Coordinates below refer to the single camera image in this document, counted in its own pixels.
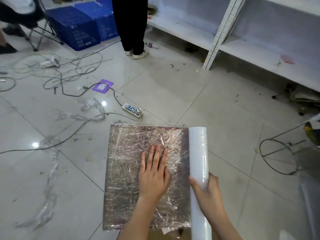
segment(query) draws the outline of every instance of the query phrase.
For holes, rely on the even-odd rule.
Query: white roll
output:
[[[207,128],[189,128],[190,176],[195,178],[202,190],[206,190],[209,180]],[[211,240],[211,226],[202,214],[196,196],[190,188],[191,198],[191,238]]]

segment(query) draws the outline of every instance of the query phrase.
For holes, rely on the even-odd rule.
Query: crumpled plastic film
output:
[[[62,140],[55,136],[47,136],[40,142],[39,148],[47,148],[60,143]],[[50,170],[47,184],[44,188],[43,194],[45,201],[41,205],[38,212],[30,219],[22,222],[16,226],[16,228],[28,228],[33,227],[37,229],[44,226],[54,217],[54,207],[56,205],[57,195],[54,192],[54,181],[58,172],[58,153],[62,144],[47,149],[49,151],[50,157],[52,158],[52,169]]]
[[[74,114],[74,113],[67,113],[64,112],[60,109],[56,109],[56,121],[59,120],[64,120],[67,118],[72,118],[74,120],[78,120],[81,122],[87,122],[87,121],[101,121],[103,119],[105,119],[106,117],[106,111],[104,110],[104,106],[101,105],[101,103],[99,103],[99,101],[96,98],[89,98],[89,99],[85,99],[85,98],[78,98],[78,102],[80,103],[80,110],[82,112],[94,107],[96,109],[99,110],[101,117],[97,117],[97,118],[88,118],[86,116],[83,116],[82,114]]]
[[[170,186],[161,198],[151,228],[190,227],[189,130],[133,124],[110,127],[106,166],[103,229],[121,230],[139,196],[141,153],[150,145],[169,149]]]

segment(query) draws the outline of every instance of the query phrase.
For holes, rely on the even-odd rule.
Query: blue crate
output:
[[[64,43],[81,51],[100,43],[96,22],[74,7],[47,10],[47,14]]]
[[[119,35],[113,11],[109,7],[94,1],[79,3],[74,7],[96,21],[101,41],[109,40]]]
[[[96,2],[101,3],[101,4],[111,8],[111,10],[113,11],[112,0],[96,0]]]

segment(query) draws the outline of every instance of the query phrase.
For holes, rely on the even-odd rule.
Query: person's left hand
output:
[[[161,145],[150,146],[149,158],[146,166],[145,152],[141,155],[141,168],[139,173],[139,199],[157,205],[165,193],[169,182],[170,172],[166,167],[168,149],[164,149],[160,160]]]

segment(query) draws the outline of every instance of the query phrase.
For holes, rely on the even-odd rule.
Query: white shelf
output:
[[[296,61],[295,64],[283,61],[279,64],[281,54],[232,36],[220,45],[219,50],[320,92],[320,70]]]
[[[214,35],[190,24],[161,14],[152,16],[147,23],[206,50],[210,50]]]
[[[320,1],[312,0],[266,0],[302,12],[320,16]]]

